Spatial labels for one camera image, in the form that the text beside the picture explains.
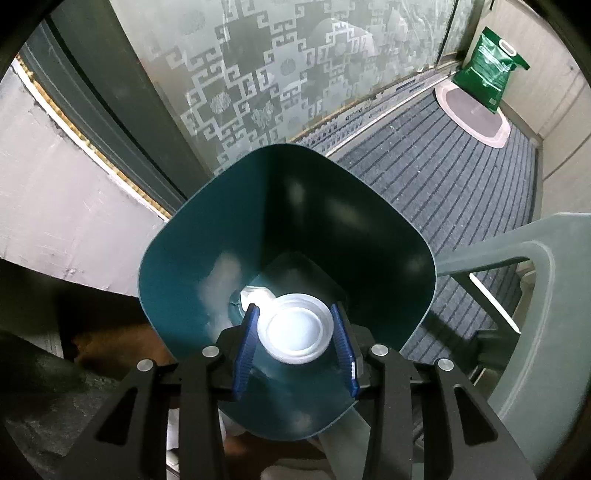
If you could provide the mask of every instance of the blue gripper pad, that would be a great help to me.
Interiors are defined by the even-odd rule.
[[[242,337],[242,343],[234,361],[234,377],[232,380],[232,392],[237,400],[240,400],[248,385],[248,376],[252,368],[252,357],[255,355],[256,344],[258,343],[256,323],[260,314],[259,307],[251,303],[242,321],[244,336]]]
[[[336,304],[333,303],[330,307],[335,329],[333,331],[333,340],[335,342],[336,355],[339,360],[339,367],[345,386],[349,390],[351,397],[356,398],[359,394],[359,383],[357,382],[355,374],[355,355],[349,342],[349,337],[345,331],[343,320],[340,318],[339,309]]]

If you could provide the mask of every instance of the teal trash can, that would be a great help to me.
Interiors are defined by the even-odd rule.
[[[435,281],[426,241],[400,213],[323,155],[283,144],[249,153],[174,215],[144,255],[139,297],[180,361],[241,322],[247,285],[342,301],[352,323],[400,349]],[[220,408],[255,435],[293,441],[353,404],[332,344],[309,364],[287,365],[259,343],[246,393]]]

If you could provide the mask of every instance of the gray striped floor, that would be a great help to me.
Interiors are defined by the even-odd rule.
[[[434,96],[395,118],[339,160],[418,228],[435,255],[531,221],[535,147],[514,125],[503,149],[457,126]],[[478,274],[512,313],[521,291],[515,267]],[[431,363],[452,356],[470,368],[468,340],[491,319],[450,277],[437,280],[431,312],[402,353]]]

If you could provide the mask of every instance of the silver screw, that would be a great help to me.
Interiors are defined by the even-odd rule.
[[[203,356],[206,356],[207,358],[213,358],[215,356],[218,356],[219,352],[220,352],[220,349],[218,347],[216,347],[215,345],[207,346],[203,350],[201,350],[201,353],[203,354]]]
[[[449,372],[453,369],[453,362],[449,358],[440,358],[437,361],[437,366],[441,368],[441,370]]]
[[[376,343],[373,347],[371,347],[371,352],[377,356],[385,356],[388,354],[388,347],[381,345],[380,343]]]
[[[154,362],[149,358],[144,358],[143,360],[140,360],[138,362],[138,370],[140,372],[149,372],[150,370],[152,370],[153,366]]]

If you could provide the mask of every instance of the green plastic chair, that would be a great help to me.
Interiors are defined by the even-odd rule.
[[[138,290],[181,360],[242,321],[247,285],[342,301],[351,322],[400,349],[435,282],[426,241],[388,202],[313,150],[270,145],[210,181],[166,224],[142,260]],[[352,405],[333,346],[309,364],[286,365],[259,344],[248,390],[220,408],[258,436],[298,440]]]
[[[531,260],[536,280],[521,333],[473,272]],[[558,213],[436,258],[489,313],[479,360],[504,370],[489,404],[536,474],[571,432],[591,378],[591,215]]]

